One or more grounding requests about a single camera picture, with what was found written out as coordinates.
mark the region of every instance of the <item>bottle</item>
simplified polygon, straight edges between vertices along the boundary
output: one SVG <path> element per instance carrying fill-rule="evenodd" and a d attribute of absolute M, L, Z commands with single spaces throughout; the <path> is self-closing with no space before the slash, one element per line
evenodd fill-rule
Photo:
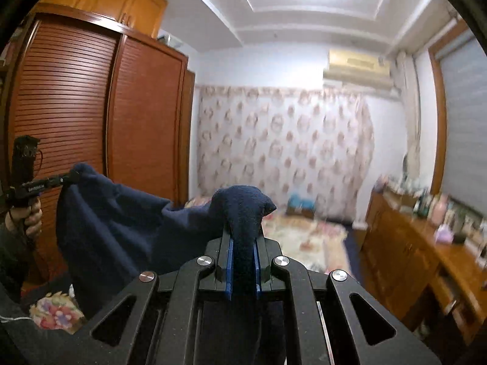
<path fill-rule="evenodd" d="M 426 196 L 419 210 L 419 216 L 421 218 L 428 218 L 429 205 L 431 204 L 433 197 L 431 195 Z"/>
<path fill-rule="evenodd" d="M 445 225 L 448 225 L 451 229 L 453 226 L 454 220 L 455 220 L 454 205 L 452 202 L 449 202 L 448 203 L 448 209 L 447 209 L 447 212 L 445 214 L 445 219 L 443 220 L 443 223 Z"/>
<path fill-rule="evenodd" d="M 436 195 L 433 200 L 431 201 L 431 205 L 429 205 L 429 213 L 428 213 L 428 220 L 431 221 L 431 217 L 433 215 L 433 210 L 434 210 L 434 206 L 436 206 L 436 204 L 439 202 L 440 200 L 440 196 L 439 195 Z"/>
<path fill-rule="evenodd" d="M 463 210 L 460 210 L 455 214 L 454 225 L 451 228 L 451 231 L 456 235 L 459 234 L 462 231 L 464 222 L 465 222 L 465 212 Z"/>
<path fill-rule="evenodd" d="M 434 206 L 431 214 L 431 222 L 435 226 L 440 226 L 445 220 L 445 214 L 448 208 L 448 196 L 444 193 L 440 196 L 440 200 Z"/>
<path fill-rule="evenodd" d="M 487 242 L 487 219 L 483 219 L 479 231 L 482 233 L 482 236 L 484 237 L 484 241 Z"/>
<path fill-rule="evenodd" d="M 421 214 L 421 208 L 423 207 L 425 197 L 426 197 L 426 189 L 423 190 L 423 192 L 419 196 L 418 200 L 416 201 L 415 207 L 412 210 L 412 213 L 417 215 L 418 217 Z"/>

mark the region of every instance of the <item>human hand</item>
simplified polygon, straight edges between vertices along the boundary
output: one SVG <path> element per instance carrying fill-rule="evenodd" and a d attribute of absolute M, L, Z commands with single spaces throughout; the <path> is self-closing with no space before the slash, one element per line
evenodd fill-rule
<path fill-rule="evenodd" d="M 25 226 L 27 236 L 35 239 L 41 232 L 42 226 L 42 210 L 40 208 L 40 200 L 37 198 L 36 202 L 25 208 L 12 208 L 5 217 L 5 225 L 9 231 L 14 231 L 19 225 L 19 222 L 25 218 Z"/>

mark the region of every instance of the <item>window blind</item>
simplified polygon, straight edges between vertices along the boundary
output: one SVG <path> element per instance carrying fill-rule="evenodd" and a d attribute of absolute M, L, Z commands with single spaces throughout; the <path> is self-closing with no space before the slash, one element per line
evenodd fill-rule
<path fill-rule="evenodd" d="M 487 214 L 487 56 L 473 38 L 437 57 L 447 104 L 442 191 Z"/>

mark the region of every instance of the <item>patterned curtain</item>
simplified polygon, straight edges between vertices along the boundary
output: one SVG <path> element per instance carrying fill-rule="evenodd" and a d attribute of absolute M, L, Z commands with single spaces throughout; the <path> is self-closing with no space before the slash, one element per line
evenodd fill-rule
<path fill-rule="evenodd" d="M 202 195 L 253 185 L 278 207 L 297 193 L 318 215 L 355 217 L 374 147 L 360 94 L 202 86 L 198 136 Z"/>

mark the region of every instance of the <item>metal screw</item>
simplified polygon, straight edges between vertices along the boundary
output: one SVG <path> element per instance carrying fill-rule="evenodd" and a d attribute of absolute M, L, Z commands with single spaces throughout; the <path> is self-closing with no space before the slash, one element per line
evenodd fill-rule
<path fill-rule="evenodd" d="M 289 258 L 283 255 L 276 256 L 274 258 L 274 263 L 279 266 L 287 266 L 289 265 Z"/>
<path fill-rule="evenodd" d="M 344 270 L 338 269 L 338 270 L 333 271 L 332 277 L 333 277 L 333 279 L 335 279 L 337 281 L 345 281 L 347 279 L 347 272 L 345 272 Z"/>
<path fill-rule="evenodd" d="M 139 280 L 142 281 L 143 283 L 148 283 L 149 281 L 152 281 L 155 278 L 155 275 L 153 272 L 142 272 L 140 273 Z"/>
<path fill-rule="evenodd" d="M 211 262 L 213 262 L 213 260 L 211 259 L 211 257 L 209 257 L 207 255 L 203 255 L 203 256 L 199 257 L 196 262 L 198 262 L 198 265 L 200 265 L 200 266 L 208 266 L 211 264 Z"/>

